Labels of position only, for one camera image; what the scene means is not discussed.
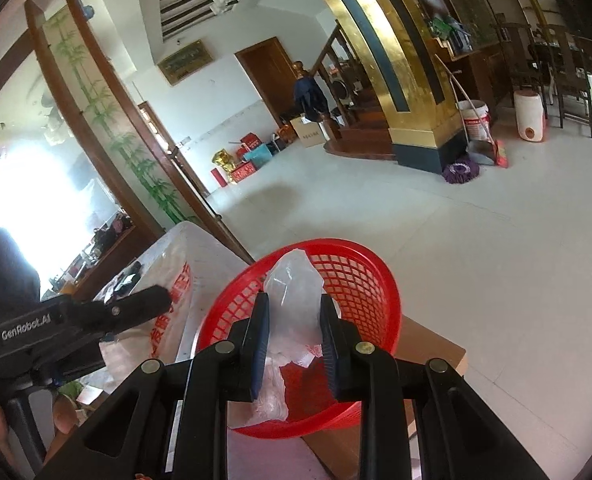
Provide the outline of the person's left hand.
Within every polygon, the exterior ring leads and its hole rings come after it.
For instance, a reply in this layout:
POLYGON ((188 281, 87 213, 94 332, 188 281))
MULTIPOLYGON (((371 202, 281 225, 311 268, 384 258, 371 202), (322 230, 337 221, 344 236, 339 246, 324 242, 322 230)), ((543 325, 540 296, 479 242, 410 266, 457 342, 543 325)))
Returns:
MULTIPOLYGON (((43 463, 46 464, 52 460, 53 456, 61 449, 70 435, 78 428, 78 416, 75 404, 67 396, 60 394, 53 402, 52 420, 54 424, 54 438, 48 450, 43 463)), ((18 470, 17 460, 11 449, 10 430, 5 414, 0 407, 0 457, 2 457, 8 466, 18 470)))

